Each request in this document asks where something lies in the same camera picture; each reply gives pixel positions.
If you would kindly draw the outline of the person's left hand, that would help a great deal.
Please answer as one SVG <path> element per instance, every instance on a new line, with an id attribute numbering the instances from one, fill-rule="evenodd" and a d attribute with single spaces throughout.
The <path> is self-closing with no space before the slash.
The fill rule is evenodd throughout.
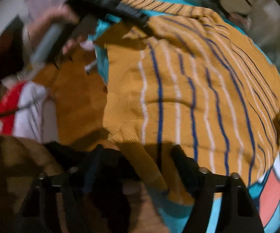
<path id="1" fill-rule="evenodd" d="M 68 5 L 54 6 L 47 9 L 38 19 L 26 26 L 26 33 L 29 40 L 28 47 L 36 50 L 45 33 L 54 23 L 70 23 L 78 25 L 79 17 L 72 11 Z M 87 40 L 88 28 L 84 27 L 75 37 L 69 39 L 62 48 L 62 54 L 68 55 L 73 52 L 77 45 Z"/>

